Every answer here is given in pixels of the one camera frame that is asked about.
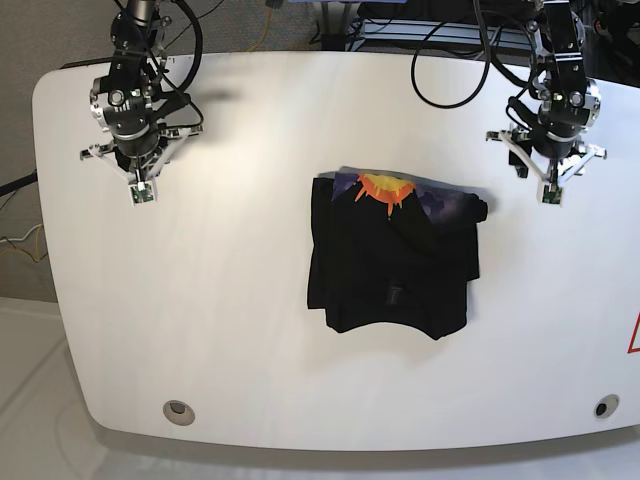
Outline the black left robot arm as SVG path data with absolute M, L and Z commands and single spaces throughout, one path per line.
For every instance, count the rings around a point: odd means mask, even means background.
M 522 162 L 551 184 L 558 179 L 558 167 L 579 150 L 580 135 L 595 123 L 601 95 L 596 82 L 586 76 L 583 25 L 570 3 L 539 1 L 536 11 L 536 50 L 526 89 L 540 101 L 539 110 L 532 112 L 515 97 L 508 106 L 528 127 L 531 148 L 547 158 L 549 166 L 542 172 L 529 153 Z

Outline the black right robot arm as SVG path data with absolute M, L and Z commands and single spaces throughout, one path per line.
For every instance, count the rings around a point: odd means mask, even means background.
M 94 80 L 90 110 L 101 129 L 112 136 L 101 153 L 113 154 L 116 165 L 133 172 L 149 159 L 160 142 L 154 118 L 163 94 L 160 74 L 150 56 L 161 54 L 163 19 L 157 1 L 128 1 L 111 24 L 114 53 L 108 74 Z

